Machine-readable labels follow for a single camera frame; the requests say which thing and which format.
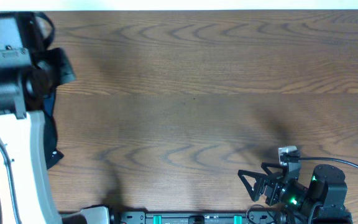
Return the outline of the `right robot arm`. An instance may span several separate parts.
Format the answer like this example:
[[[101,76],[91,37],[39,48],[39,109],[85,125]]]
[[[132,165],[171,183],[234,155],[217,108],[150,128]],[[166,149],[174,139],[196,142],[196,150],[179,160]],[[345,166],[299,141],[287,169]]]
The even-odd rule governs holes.
[[[282,204],[280,211],[260,211],[272,223],[352,223],[352,215],[344,205],[347,185],[345,175],[337,167],[321,164],[312,173],[309,186],[299,183],[301,164],[285,166],[263,162],[264,173],[239,170],[237,175],[252,201],[265,196],[268,206]]]

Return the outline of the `black t-shirt with white logo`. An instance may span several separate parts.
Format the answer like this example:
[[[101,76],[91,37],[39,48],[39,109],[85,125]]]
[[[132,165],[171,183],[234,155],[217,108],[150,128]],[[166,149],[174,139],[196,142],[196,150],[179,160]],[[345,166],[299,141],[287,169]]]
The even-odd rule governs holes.
[[[58,135],[53,111],[56,100],[56,92],[44,98],[44,154],[47,169],[57,165],[64,158],[64,154],[57,149]]]

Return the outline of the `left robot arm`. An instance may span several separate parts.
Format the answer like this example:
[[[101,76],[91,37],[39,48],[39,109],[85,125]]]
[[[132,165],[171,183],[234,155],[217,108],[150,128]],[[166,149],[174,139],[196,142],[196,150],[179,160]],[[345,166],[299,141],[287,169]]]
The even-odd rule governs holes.
[[[45,151],[57,135],[44,103],[75,75],[60,48],[0,50],[0,223],[109,223],[108,207],[60,213],[53,201]]]

